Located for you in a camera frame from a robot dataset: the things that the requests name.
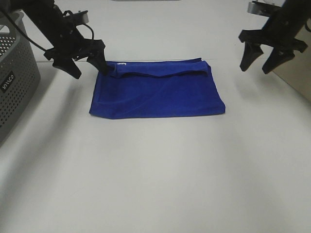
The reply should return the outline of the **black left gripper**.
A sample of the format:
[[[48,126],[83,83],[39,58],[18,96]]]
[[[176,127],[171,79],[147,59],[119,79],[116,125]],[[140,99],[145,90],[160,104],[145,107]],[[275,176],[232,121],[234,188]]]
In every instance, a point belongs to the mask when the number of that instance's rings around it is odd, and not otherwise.
[[[60,69],[75,79],[81,77],[81,71],[73,60],[87,58],[87,62],[102,73],[107,73],[107,63],[104,57],[105,44],[102,40],[84,38],[77,29],[68,32],[48,35],[53,48],[44,52],[44,56],[54,59],[53,67]]]

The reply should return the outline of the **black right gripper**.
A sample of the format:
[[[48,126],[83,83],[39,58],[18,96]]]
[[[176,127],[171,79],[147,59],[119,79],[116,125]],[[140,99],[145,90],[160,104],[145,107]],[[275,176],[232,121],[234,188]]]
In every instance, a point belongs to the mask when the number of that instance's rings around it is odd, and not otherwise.
[[[307,15],[272,15],[260,30],[242,30],[239,40],[244,42],[244,52],[240,63],[242,71],[247,71],[263,51],[260,45],[273,47],[262,70],[268,74],[283,63],[295,57],[294,51],[304,52],[307,44],[295,37],[307,22]]]

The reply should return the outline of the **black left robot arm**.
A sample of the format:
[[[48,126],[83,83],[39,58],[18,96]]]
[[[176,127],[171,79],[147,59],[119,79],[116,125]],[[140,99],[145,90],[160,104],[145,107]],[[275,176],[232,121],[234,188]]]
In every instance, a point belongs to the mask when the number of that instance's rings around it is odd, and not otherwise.
[[[52,44],[53,48],[45,49],[30,39],[11,14],[22,10]],[[75,64],[83,58],[93,65],[101,74],[107,73],[104,57],[105,44],[94,37],[87,39],[77,29],[88,26],[88,11],[73,13],[71,10],[61,11],[53,0],[2,0],[0,14],[5,16],[19,33],[29,42],[44,52],[47,60],[53,61],[53,67],[79,79],[82,75]]]

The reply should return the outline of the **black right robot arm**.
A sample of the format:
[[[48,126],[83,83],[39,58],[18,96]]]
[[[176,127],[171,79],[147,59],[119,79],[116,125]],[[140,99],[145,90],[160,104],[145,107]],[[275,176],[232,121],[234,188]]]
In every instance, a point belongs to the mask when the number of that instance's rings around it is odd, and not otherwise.
[[[261,45],[273,48],[262,70],[265,74],[295,57],[294,51],[303,53],[308,45],[295,37],[311,17],[309,0],[286,0],[282,6],[258,0],[249,2],[247,12],[268,17],[260,30],[242,30],[239,40],[244,43],[244,53],[240,63],[242,71],[263,54]]]

